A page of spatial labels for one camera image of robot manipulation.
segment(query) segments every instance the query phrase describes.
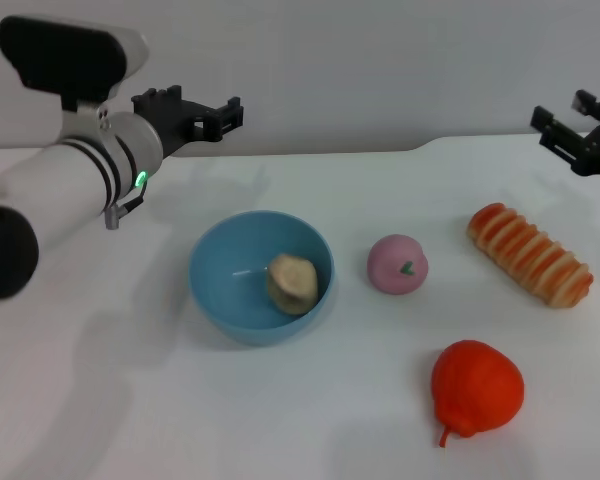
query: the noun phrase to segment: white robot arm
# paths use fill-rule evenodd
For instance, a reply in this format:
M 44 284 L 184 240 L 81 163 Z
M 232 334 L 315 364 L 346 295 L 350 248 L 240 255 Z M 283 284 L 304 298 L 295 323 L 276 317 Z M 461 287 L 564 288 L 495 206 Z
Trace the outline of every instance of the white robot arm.
M 77 227 L 104 213 L 117 229 L 164 158 L 242 126 L 239 98 L 213 109 L 182 100 L 179 86 L 150 89 L 132 98 L 134 113 L 110 115 L 105 102 L 149 55 L 132 30 L 10 16 L 0 23 L 0 49 L 23 85 L 62 100 L 55 143 L 0 174 L 0 300 L 21 291 L 42 253 Z

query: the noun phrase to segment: blue bowl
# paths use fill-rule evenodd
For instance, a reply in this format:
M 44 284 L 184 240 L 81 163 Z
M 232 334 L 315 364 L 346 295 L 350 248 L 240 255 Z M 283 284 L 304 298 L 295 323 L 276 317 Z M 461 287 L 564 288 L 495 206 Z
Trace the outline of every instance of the blue bowl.
M 267 266 L 288 253 L 311 261 L 318 273 L 318 304 L 302 316 L 275 306 L 266 288 Z M 333 255 L 311 225 L 291 215 L 256 211 L 212 227 L 193 248 L 189 287 L 212 323 L 234 340 L 272 345 L 305 328 L 334 282 Z

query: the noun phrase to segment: pink toy fruit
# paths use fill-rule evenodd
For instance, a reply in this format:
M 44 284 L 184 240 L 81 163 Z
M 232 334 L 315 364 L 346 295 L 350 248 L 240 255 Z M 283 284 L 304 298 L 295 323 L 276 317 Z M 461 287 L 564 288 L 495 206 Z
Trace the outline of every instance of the pink toy fruit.
M 369 252 L 367 274 L 374 287 L 391 295 L 416 290 L 429 273 L 429 262 L 420 244 L 406 235 L 380 239 Z

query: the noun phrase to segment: green led light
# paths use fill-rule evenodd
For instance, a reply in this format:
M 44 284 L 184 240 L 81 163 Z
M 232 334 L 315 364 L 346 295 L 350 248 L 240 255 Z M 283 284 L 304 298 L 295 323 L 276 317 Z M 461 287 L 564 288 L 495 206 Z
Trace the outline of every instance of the green led light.
M 149 175 L 147 175 L 147 172 L 140 172 L 136 177 L 136 188 L 141 187 L 144 184 L 144 182 L 147 181 L 148 177 Z

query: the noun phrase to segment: bread roll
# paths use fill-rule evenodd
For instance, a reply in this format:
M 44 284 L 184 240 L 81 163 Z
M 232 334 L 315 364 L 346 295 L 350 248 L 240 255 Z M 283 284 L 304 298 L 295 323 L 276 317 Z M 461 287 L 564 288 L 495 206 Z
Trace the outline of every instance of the bread roll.
M 589 293 L 593 282 L 589 266 L 502 203 L 476 213 L 467 234 L 516 282 L 550 307 L 573 307 Z

